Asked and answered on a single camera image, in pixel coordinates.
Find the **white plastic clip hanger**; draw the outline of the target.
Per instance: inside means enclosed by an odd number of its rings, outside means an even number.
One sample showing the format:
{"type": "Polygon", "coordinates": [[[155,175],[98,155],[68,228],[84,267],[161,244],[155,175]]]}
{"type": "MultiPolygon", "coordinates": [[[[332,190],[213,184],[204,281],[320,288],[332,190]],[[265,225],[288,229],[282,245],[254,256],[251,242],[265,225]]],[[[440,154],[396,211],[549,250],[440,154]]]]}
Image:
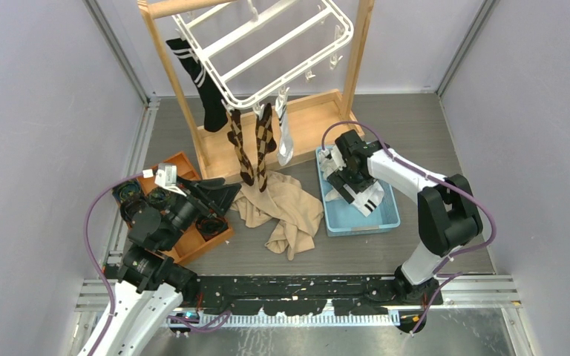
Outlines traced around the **white plastic clip hanger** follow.
{"type": "Polygon", "coordinates": [[[231,1],[174,15],[225,104],[247,109],[312,69],[334,69],[354,25],[334,1],[231,1]]]}

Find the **brown argyle sock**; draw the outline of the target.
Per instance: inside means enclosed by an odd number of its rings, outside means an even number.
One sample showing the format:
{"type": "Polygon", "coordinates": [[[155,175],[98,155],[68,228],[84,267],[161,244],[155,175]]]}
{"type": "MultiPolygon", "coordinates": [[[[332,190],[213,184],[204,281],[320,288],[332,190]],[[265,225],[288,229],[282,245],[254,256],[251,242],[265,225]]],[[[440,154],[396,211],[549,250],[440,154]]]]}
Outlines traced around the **brown argyle sock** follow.
{"type": "Polygon", "coordinates": [[[266,103],[258,111],[257,122],[255,126],[256,145],[257,145],[257,170],[256,179],[260,192],[266,190],[267,173],[266,173],[266,155],[275,151],[276,142],[274,139],[274,131],[272,127],[272,104],[266,103]]]}
{"type": "Polygon", "coordinates": [[[227,138],[233,144],[235,155],[240,165],[240,178],[249,186],[255,183],[255,174],[243,146],[243,128],[241,124],[241,112],[238,109],[233,109],[229,112],[230,118],[230,131],[227,133],[227,138]]]}

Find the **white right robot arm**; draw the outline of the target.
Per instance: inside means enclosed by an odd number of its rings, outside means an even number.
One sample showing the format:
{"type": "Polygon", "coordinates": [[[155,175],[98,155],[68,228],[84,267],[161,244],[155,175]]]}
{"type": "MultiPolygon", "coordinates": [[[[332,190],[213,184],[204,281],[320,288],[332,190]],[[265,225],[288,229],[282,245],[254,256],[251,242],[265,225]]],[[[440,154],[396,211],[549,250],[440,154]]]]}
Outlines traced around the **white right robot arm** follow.
{"type": "Polygon", "coordinates": [[[379,141],[365,142],[354,130],[341,134],[330,148],[321,146],[318,164],[332,187],[327,199],[342,199],[366,217],[384,198],[383,182],[416,204],[420,242],[392,283],[403,304],[415,303],[434,282],[442,261],[483,230],[465,177],[434,174],[379,141]]]}

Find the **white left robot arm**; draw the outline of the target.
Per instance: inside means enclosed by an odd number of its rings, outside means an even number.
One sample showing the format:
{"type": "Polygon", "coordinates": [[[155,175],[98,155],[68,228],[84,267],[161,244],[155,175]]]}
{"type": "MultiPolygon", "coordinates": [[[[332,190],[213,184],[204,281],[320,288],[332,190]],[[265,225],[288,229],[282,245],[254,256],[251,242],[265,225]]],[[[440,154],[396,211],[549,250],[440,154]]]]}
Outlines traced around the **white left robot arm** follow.
{"type": "Polygon", "coordinates": [[[106,188],[129,227],[131,247],[111,285],[98,263],[94,268],[109,302],[81,355],[135,355],[177,306],[198,296],[197,275],[167,255],[199,219],[222,218],[241,189],[223,178],[189,180],[175,176],[158,185],[171,202],[152,202],[133,175],[106,188]]]}

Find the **white black-striped sock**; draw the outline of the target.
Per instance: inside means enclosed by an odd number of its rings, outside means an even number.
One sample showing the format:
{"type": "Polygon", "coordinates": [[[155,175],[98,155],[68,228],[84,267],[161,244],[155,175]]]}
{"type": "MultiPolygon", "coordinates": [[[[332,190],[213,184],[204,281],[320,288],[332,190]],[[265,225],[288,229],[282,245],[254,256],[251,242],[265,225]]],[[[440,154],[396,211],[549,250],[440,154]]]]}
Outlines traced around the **white black-striped sock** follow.
{"type": "Polygon", "coordinates": [[[384,198],[384,189],[379,181],[374,182],[364,191],[356,193],[351,205],[363,216],[370,216],[381,204],[384,198]]]}
{"type": "Polygon", "coordinates": [[[286,100],[278,96],[275,100],[275,112],[278,116],[278,124],[281,138],[278,144],[277,160],[281,166],[287,165],[293,157],[294,143],[289,129],[286,100]]]}

